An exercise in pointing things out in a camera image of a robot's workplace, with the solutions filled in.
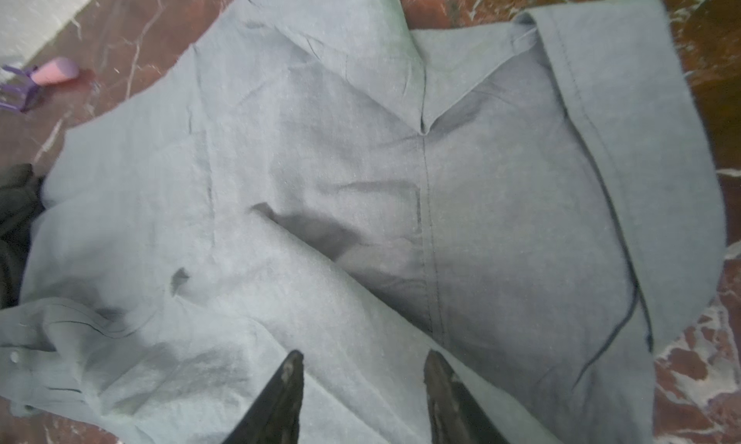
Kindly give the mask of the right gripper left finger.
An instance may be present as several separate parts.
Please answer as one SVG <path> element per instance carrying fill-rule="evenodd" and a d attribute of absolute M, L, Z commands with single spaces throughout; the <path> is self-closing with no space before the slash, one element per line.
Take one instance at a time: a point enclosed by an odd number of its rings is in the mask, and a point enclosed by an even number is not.
<path fill-rule="evenodd" d="M 304 393 L 304 355 L 291 351 L 224 444 L 297 444 Z"/>

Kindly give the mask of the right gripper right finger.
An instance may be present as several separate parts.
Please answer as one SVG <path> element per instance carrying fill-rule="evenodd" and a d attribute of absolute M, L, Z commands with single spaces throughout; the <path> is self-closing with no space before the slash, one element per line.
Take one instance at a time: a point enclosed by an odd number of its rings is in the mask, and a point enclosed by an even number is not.
<path fill-rule="evenodd" d="M 439 351 L 424 366 L 426 401 L 434 444 L 509 444 Z"/>

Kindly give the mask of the grey long sleeve shirt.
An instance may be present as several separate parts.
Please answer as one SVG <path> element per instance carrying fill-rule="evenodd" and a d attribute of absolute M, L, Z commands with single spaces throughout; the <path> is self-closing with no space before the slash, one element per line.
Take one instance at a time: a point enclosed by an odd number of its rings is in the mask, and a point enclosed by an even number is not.
<path fill-rule="evenodd" d="M 303 443 L 429 442 L 433 350 L 515 442 L 648 443 L 726 251 L 660 0 L 235 0 L 42 204 L 1 394 L 127 443 L 221 442 L 295 350 Z"/>

